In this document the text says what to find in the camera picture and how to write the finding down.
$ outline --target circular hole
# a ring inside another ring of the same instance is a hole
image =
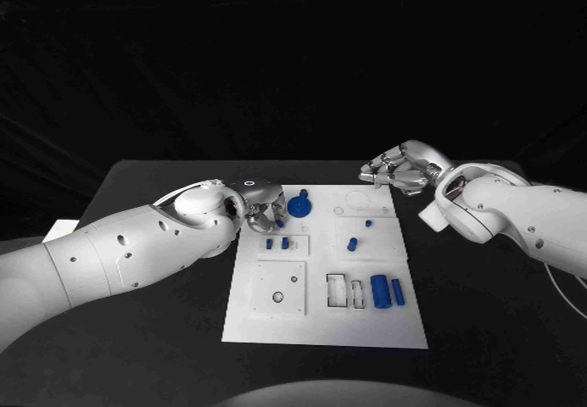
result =
[[[274,300],[277,303],[280,303],[280,302],[284,300],[284,294],[282,294],[280,291],[277,291],[277,292],[272,294],[272,300]]]
[[[127,244],[128,244],[128,239],[122,236],[122,235],[118,235],[118,243],[122,245],[122,246],[125,246]]]

